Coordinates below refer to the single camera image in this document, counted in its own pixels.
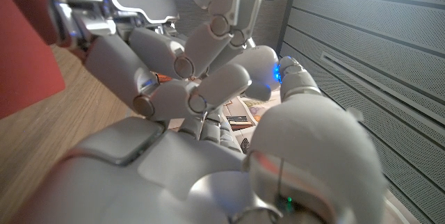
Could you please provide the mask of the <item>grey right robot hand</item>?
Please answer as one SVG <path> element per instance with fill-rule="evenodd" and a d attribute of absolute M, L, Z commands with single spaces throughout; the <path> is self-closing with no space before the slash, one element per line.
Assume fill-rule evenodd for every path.
<path fill-rule="evenodd" d="M 357 117 L 291 57 L 246 153 L 140 118 L 66 154 L 14 223 L 380 223 L 386 180 Z"/>

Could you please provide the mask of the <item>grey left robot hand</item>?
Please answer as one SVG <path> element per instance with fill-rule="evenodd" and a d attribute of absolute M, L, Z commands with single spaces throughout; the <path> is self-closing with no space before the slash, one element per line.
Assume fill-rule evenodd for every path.
<path fill-rule="evenodd" d="M 252 83 L 233 63 L 261 0 L 50 0 L 59 46 L 153 121 L 216 111 Z"/>

